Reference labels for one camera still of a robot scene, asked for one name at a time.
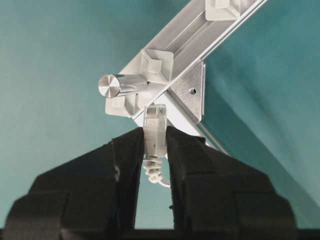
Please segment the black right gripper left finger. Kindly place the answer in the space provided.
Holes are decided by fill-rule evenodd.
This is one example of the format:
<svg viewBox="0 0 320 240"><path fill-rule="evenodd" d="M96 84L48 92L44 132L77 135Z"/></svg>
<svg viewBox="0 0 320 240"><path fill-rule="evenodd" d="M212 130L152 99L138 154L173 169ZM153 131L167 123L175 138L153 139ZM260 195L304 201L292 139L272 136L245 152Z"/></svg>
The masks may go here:
<svg viewBox="0 0 320 240"><path fill-rule="evenodd" d="M113 240L135 227L144 132L138 127L40 174L12 205L4 240Z"/></svg>

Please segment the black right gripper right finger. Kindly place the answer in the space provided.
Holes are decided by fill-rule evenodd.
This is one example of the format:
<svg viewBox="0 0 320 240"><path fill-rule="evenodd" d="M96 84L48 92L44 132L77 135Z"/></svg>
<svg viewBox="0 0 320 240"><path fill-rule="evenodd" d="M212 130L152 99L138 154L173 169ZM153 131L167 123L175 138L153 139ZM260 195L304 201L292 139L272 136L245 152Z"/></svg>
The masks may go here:
<svg viewBox="0 0 320 240"><path fill-rule="evenodd" d="M195 240L295 240L289 202L268 176L169 126L174 228Z"/></svg>

